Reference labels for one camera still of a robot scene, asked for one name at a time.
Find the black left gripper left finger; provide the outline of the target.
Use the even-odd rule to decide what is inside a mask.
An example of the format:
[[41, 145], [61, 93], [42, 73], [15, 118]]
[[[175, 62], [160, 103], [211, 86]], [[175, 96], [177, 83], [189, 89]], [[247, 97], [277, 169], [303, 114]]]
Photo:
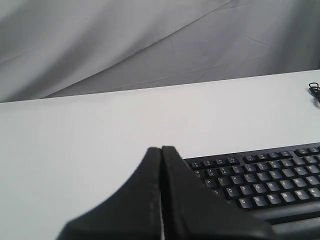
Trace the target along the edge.
[[150, 147], [130, 178], [107, 200], [69, 221], [59, 240], [160, 240], [162, 153]]

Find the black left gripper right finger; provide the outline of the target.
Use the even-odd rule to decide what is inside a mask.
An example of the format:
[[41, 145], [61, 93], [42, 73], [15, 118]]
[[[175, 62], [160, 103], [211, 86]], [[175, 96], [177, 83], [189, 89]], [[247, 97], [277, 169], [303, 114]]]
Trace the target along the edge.
[[167, 240], [276, 240], [272, 227], [216, 196], [173, 146], [161, 149], [161, 208]]

